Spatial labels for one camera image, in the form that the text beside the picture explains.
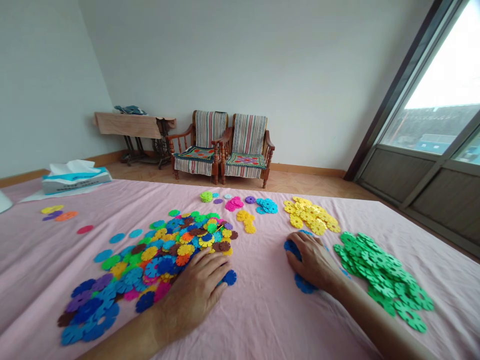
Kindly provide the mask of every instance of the white object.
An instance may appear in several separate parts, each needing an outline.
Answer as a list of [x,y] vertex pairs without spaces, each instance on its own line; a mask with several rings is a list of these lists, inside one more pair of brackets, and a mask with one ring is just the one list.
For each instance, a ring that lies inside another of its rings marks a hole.
[[71,191],[64,191],[64,192],[59,192],[51,195],[46,195],[43,190],[37,191],[36,193],[24,198],[23,200],[20,200],[19,203],[26,203],[29,201],[35,201],[35,200],[43,200],[43,199],[50,199],[50,198],[64,198],[67,196],[73,196],[73,195],[80,195],[80,194],[88,194],[91,193],[92,191],[96,190],[100,185],[93,185],[93,186],[88,186],[88,187],[82,187],[77,190],[71,190]]
[[7,197],[7,195],[5,195],[2,190],[0,190],[0,214],[10,209],[12,205],[13,204]]
[[95,162],[86,160],[50,164],[50,174],[41,181],[44,194],[57,194],[112,181],[105,167],[96,168],[94,165]]

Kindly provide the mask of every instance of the finger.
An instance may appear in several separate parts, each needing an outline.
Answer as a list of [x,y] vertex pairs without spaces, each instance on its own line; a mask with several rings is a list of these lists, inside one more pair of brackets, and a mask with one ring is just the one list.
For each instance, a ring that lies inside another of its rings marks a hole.
[[319,243],[320,245],[322,245],[323,247],[325,246],[324,243],[322,242],[322,240],[320,240],[319,237],[314,237],[313,238],[317,243]]
[[300,253],[303,255],[303,251],[305,250],[305,241],[296,233],[296,232],[292,232],[288,238],[290,240],[292,240],[296,247],[298,248],[298,250],[300,251]]
[[212,283],[215,288],[217,284],[224,278],[224,276],[232,269],[232,263],[227,262],[225,265],[215,269],[208,277],[208,281]]
[[210,248],[206,247],[202,251],[200,251],[197,255],[193,257],[193,259],[188,264],[189,267],[192,267],[200,262],[208,253],[210,252]]
[[228,288],[229,285],[226,282],[222,282],[220,285],[218,285],[215,290],[210,295],[210,298],[208,299],[208,310],[212,310],[214,306],[219,302],[220,298],[222,297],[222,294],[224,293],[225,289]]
[[297,234],[303,240],[303,242],[305,242],[307,244],[315,242],[313,236],[311,236],[309,234],[306,234],[306,233],[300,232],[300,231]]
[[224,254],[222,252],[214,252],[214,253],[209,253],[207,254],[206,256],[204,256],[199,262],[198,262],[198,266],[200,268],[204,268],[205,266],[207,266],[207,264],[212,261],[213,259],[216,259],[218,257],[221,257],[221,256],[224,256]]
[[297,257],[294,255],[294,253],[291,251],[286,252],[286,257],[293,271],[295,271],[297,274],[302,275],[305,271],[305,267],[303,263],[299,261]]
[[206,276],[210,276],[215,270],[217,270],[219,267],[221,267],[223,264],[226,264],[229,262],[230,258],[228,256],[221,255],[218,257],[213,258],[210,260],[201,270],[203,274]]

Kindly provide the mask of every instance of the white paper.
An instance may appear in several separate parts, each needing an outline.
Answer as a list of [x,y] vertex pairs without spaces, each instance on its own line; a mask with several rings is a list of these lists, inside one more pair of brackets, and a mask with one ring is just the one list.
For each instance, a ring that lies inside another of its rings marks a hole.
[[48,176],[58,176],[75,173],[99,173],[99,168],[94,168],[94,161],[72,160],[66,164],[50,164],[50,174]]
[[25,203],[25,202],[29,202],[29,201],[35,201],[35,200],[50,199],[50,198],[64,198],[64,197],[67,197],[67,196],[88,194],[88,193],[91,193],[93,190],[97,189],[100,185],[103,185],[103,184],[82,187],[82,188],[79,188],[79,189],[76,189],[76,190],[64,191],[64,192],[59,192],[59,193],[55,193],[55,194],[51,194],[51,195],[45,195],[45,192],[43,190],[39,190],[36,193],[24,198],[23,200],[20,200],[19,203]]
[[12,207],[10,199],[0,190],[0,214]]

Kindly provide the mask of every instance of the white wall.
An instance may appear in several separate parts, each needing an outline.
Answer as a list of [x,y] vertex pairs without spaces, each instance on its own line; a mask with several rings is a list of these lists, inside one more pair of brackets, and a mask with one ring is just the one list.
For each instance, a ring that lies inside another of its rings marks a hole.
[[268,116],[274,163],[346,170],[432,0],[80,0],[114,105]]
[[99,135],[111,111],[76,0],[2,0],[0,178],[124,148]]

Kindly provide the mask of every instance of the wooden armchair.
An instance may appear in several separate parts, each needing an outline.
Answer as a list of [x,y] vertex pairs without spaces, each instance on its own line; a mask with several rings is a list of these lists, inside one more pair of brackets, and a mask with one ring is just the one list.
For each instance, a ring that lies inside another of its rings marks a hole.
[[267,186],[275,146],[267,130],[267,117],[234,114],[233,125],[220,140],[221,182],[225,176],[263,179]]
[[[175,179],[178,180],[180,170],[190,174],[213,175],[213,183],[218,184],[219,144],[221,140],[226,141],[224,137],[228,125],[229,116],[226,112],[195,110],[186,132],[166,136]],[[175,152],[174,139],[177,141],[178,152]]]

